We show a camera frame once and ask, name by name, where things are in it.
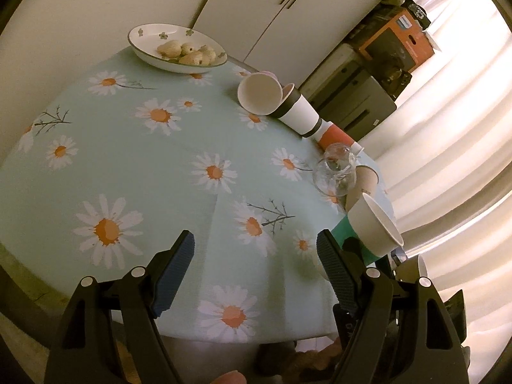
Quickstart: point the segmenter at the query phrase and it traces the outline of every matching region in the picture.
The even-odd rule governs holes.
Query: clear glass cup
[[[313,182],[326,196],[345,196],[355,186],[356,157],[349,146],[331,144],[313,168]]]

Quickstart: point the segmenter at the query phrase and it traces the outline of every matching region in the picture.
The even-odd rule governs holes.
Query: white screw
[[[423,286],[423,287],[430,287],[432,286],[432,282],[430,281],[429,278],[426,278],[426,277],[421,277],[419,279],[419,283]]]
[[[370,267],[368,270],[366,270],[366,274],[368,277],[371,278],[378,278],[380,277],[380,271],[378,271],[376,268]]]
[[[142,277],[146,273],[146,269],[144,267],[135,267],[132,270],[133,277]]]
[[[82,285],[82,287],[88,287],[88,286],[90,286],[92,283],[93,283],[93,278],[92,278],[92,277],[84,277],[84,278],[82,279],[82,281],[80,282],[80,284]]]

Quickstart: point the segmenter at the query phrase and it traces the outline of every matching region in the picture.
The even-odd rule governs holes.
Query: white wall
[[[203,0],[23,0],[0,35],[0,163],[23,129],[143,23],[190,27]]]

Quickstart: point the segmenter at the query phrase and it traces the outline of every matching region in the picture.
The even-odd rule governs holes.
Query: white curtain
[[[510,29],[491,0],[418,3],[441,51],[360,142],[380,165],[401,232],[442,219],[512,161]],[[443,299],[464,290],[476,383],[512,335],[512,197],[408,250],[418,253]]]

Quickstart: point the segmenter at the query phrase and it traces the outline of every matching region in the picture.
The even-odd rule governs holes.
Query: human hand
[[[211,384],[247,384],[247,380],[238,371],[231,371],[216,378]]]

